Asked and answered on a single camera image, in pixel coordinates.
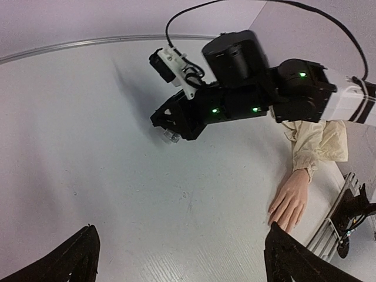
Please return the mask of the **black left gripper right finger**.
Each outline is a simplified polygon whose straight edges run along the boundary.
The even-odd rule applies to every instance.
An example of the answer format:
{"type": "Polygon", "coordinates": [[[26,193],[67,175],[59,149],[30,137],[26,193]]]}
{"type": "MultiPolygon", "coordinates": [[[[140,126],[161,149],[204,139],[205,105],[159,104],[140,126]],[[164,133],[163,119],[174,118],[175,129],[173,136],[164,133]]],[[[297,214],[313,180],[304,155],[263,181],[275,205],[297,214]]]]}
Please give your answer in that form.
{"type": "Polygon", "coordinates": [[[265,239],[264,261],[268,282],[361,282],[320,259],[276,222],[271,224],[265,239]]]}

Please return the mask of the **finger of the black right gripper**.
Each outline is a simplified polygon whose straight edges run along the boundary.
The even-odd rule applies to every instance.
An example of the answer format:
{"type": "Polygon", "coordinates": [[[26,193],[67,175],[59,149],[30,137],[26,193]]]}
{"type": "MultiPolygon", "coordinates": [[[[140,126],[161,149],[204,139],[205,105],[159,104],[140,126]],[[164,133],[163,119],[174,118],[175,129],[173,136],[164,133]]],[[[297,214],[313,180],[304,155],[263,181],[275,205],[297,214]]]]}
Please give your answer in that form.
{"type": "Polygon", "coordinates": [[[177,133],[185,140],[193,140],[194,135],[192,134],[192,127],[189,123],[167,123],[167,122],[161,122],[159,123],[159,126],[162,127],[165,130],[170,130],[173,133],[177,133]]]}
{"type": "Polygon", "coordinates": [[[174,95],[151,115],[153,126],[178,126],[182,123],[183,95],[174,95]]]}

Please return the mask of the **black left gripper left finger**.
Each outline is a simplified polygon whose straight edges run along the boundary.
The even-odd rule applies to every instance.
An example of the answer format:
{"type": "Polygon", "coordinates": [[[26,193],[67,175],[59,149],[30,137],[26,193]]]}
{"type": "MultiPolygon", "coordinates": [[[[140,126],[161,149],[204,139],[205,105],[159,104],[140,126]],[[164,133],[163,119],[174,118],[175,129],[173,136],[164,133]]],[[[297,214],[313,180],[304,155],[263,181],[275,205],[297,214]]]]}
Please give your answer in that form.
{"type": "Polygon", "coordinates": [[[1,281],[95,281],[99,253],[98,231],[87,225],[43,258],[1,281]]]}

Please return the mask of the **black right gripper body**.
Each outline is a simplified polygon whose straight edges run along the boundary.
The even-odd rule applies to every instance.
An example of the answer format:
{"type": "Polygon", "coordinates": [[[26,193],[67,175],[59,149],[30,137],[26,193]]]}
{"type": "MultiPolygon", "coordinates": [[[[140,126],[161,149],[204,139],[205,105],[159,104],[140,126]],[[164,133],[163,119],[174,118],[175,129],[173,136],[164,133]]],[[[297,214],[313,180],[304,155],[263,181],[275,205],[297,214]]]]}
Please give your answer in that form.
{"type": "Polygon", "coordinates": [[[272,113],[276,122],[318,122],[337,87],[319,63],[288,59],[271,67],[256,34],[224,33],[202,48],[216,78],[184,103],[176,121],[186,140],[195,140],[212,123],[272,113]]]}

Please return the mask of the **clear nail polish bottle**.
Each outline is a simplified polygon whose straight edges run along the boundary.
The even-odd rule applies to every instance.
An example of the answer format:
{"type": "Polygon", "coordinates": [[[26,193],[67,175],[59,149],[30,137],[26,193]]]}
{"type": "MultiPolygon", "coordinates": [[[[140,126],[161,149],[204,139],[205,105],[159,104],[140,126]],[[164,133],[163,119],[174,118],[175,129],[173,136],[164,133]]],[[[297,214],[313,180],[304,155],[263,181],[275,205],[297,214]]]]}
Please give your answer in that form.
{"type": "Polygon", "coordinates": [[[172,130],[166,129],[163,132],[162,140],[166,144],[173,144],[173,143],[176,144],[180,139],[181,139],[181,136],[172,130]]]}

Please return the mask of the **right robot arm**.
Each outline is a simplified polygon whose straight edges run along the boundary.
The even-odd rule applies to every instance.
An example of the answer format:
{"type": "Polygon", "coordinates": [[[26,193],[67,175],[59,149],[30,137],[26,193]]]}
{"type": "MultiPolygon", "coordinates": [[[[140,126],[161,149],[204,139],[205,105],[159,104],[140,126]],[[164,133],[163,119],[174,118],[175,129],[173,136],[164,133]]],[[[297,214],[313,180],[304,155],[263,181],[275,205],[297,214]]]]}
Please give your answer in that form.
{"type": "Polygon", "coordinates": [[[212,83],[174,46],[150,55],[150,65],[179,88],[150,118],[172,142],[195,140],[209,124],[265,115],[277,123],[375,125],[373,83],[302,59],[272,68],[250,30],[221,34],[203,47],[202,55],[215,77],[212,83]]]}

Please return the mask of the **mannequin hand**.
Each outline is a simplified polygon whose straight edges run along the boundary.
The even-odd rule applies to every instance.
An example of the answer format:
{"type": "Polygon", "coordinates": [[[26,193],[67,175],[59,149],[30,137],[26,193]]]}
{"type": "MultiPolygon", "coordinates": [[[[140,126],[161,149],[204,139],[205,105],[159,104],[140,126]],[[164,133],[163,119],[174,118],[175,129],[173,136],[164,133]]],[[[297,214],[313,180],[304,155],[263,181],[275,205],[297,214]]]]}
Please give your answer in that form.
{"type": "Polygon", "coordinates": [[[310,176],[307,169],[292,172],[287,181],[279,188],[268,212],[268,223],[276,222],[287,233],[300,222],[308,200],[310,176]]]}

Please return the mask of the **cream cloth sleeve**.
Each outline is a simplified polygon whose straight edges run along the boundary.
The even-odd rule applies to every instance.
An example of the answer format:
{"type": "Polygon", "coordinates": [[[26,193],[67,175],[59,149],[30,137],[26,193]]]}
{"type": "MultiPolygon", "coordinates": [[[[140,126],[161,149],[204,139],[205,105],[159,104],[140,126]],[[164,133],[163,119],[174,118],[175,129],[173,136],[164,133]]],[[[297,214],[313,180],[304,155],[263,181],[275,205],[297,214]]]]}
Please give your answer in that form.
{"type": "Polygon", "coordinates": [[[283,122],[283,125],[287,128],[287,139],[292,142],[294,172],[305,170],[311,180],[320,161],[348,161],[347,130],[343,121],[295,121],[283,122]]]}

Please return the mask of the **aluminium front rail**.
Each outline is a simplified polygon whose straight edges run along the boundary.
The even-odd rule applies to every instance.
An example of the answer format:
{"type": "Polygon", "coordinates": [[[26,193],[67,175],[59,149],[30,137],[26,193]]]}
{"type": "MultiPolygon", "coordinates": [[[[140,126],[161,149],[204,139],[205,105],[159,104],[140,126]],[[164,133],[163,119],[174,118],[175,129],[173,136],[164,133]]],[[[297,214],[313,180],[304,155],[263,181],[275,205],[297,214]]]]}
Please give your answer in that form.
{"type": "Polygon", "coordinates": [[[307,249],[326,262],[335,254],[342,259],[350,249],[350,236],[367,217],[375,217],[375,203],[367,197],[366,186],[355,173],[345,175],[345,183],[329,213],[307,244],[307,249]]]}

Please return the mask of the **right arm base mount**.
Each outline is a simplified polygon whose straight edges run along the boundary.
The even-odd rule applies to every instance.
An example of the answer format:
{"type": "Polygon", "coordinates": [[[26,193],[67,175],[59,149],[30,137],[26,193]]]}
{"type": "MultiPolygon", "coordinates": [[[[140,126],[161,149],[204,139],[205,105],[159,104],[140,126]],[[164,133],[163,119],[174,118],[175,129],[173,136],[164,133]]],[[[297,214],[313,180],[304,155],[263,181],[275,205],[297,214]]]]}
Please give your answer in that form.
{"type": "Polygon", "coordinates": [[[338,232],[337,253],[344,259],[350,249],[350,234],[360,226],[368,216],[375,215],[375,203],[367,197],[366,184],[359,188],[359,195],[354,196],[350,189],[345,193],[331,218],[338,232]]]}

